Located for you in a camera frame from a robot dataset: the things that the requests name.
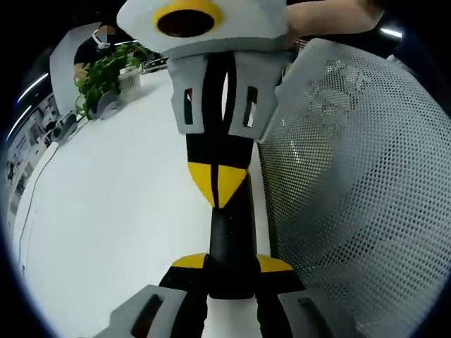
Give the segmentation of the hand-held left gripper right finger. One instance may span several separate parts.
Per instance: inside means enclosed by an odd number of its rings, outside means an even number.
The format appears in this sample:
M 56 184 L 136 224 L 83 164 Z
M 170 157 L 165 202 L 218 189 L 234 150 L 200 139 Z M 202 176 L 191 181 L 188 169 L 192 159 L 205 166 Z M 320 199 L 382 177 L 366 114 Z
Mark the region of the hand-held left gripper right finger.
M 339 337 L 340 309 L 324 292 L 307 289 L 286 262 L 257 255 L 255 296 L 262 337 Z

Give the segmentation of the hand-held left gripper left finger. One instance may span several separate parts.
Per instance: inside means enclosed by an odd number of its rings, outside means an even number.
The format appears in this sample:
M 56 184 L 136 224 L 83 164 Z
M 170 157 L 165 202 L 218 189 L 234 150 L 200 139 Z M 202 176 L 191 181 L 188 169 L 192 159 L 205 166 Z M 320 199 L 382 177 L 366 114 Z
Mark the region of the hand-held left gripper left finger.
M 110 314 L 97 337 L 201 337 L 207 317 L 206 253 L 174 261 L 158 285 L 147 285 Z

